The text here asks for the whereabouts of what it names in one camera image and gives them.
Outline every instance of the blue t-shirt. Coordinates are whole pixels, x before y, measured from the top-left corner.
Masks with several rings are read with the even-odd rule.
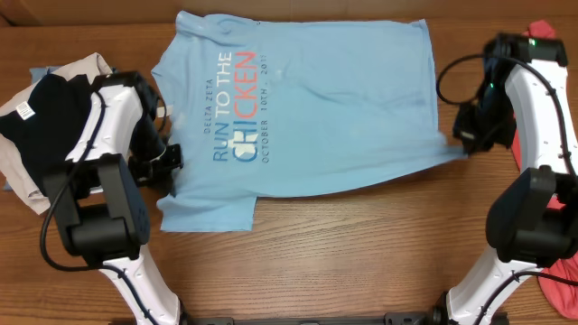
[[[153,69],[184,168],[167,231],[249,230],[257,197],[388,181],[462,156],[437,128],[427,26],[180,12]]]

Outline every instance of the beige cloth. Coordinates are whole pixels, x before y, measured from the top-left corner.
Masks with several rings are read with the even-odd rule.
[[[98,53],[67,64],[53,72],[66,80],[72,79],[79,74],[86,74],[92,83],[98,75],[110,74],[112,70]],[[5,116],[16,110],[16,106],[27,101],[36,84],[16,94],[6,104],[0,107],[0,116]],[[16,193],[20,200],[34,210],[37,214],[43,213],[50,207],[50,202],[45,198],[22,164],[20,153],[14,143],[0,135],[0,172]]]

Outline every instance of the blue cloth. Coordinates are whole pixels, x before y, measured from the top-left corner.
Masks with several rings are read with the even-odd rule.
[[[53,73],[58,68],[60,67],[30,68],[30,74],[32,76],[32,84],[38,82],[40,79],[42,79],[42,77],[46,76],[47,74]],[[10,187],[10,184],[6,182],[2,190],[12,190],[12,187]]]
[[[438,132],[425,21],[180,12],[153,69],[184,168],[162,230],[252,228],[257,197],[352,190],[462,157]]]

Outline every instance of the shirt sleeve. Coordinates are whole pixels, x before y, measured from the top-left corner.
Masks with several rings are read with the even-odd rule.
[[[167,196],[157,203],[163,212],[162,231],[248,231],[253,227],[256,197],[202,200]]]

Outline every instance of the wooden surface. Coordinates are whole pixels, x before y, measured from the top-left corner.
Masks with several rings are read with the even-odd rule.
[[[578,32],[570,17],[552,17],[571,62],[568,97],[578,115]],[[521,32],[524,18],[428,21],[438,69],[479,52],[498,31]],[[111,66],[150,70],[174,34],[171,24],[123,27],[0,29],[0,101],[30,83],[28,69],[65,64],[98,51]],[[447,80],[450,98],[466,98],[480,83],[480,63],[464,64]],[[440,105],[448,135],[454,107]],[[150,209],[150,247],[168,285],[195,316],[239,319],[382,315],[427,310],[456,285],[486,245],[492,202],[517,177],[510,152],[447,163],[363,190],[301,200],[260,200],[252,232],[159,232],[158,198]],[[12,193],[0,193],[0,324],[96,325],[130,318],[113,285],[98,272],[65,274],[40,256],[42,220]],[[66,256],[54,225],[49,249]],[[528,280],[504,309],[513,324],[570,324]]]

